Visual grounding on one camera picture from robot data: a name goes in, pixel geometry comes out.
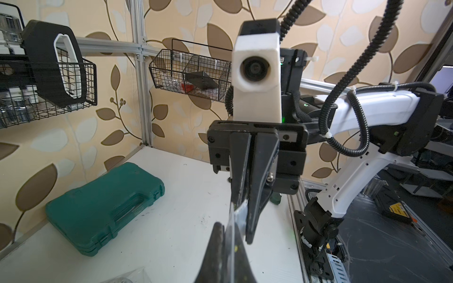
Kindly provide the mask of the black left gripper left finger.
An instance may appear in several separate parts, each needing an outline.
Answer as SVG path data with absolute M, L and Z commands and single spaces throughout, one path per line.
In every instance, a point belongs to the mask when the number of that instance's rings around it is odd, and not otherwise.
M 225 228 L 216 222 L 195 283 L 222 283 L 224 272 Z

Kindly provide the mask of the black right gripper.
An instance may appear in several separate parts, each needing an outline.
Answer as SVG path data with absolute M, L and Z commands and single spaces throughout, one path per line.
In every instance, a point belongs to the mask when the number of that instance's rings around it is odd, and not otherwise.
M 207 139 L 214 172 L 230 173 L 231 202 L 241 205 L 249 194 L 245 240 L 252 244 L 271 191 L 297 193 L 309 132 L 302 124 L 216 120 Z

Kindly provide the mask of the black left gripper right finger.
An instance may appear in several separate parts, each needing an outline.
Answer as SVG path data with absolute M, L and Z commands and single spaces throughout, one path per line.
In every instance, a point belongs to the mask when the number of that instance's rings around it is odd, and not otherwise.
M 239 227 L 234 230 L 234 283 L 256 283 Z

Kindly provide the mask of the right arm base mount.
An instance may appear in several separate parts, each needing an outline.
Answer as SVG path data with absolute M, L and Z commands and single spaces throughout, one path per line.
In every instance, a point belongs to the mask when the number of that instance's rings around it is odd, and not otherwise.
M 335 237 L 313 245 L 307 240 L 309 222 L 302 211 L 293 212 L 297 227 L 297 240 L 301 247 L 303 271 L 310 283 L 348 283 L 350 281 L 344 261 L 344 245 Z

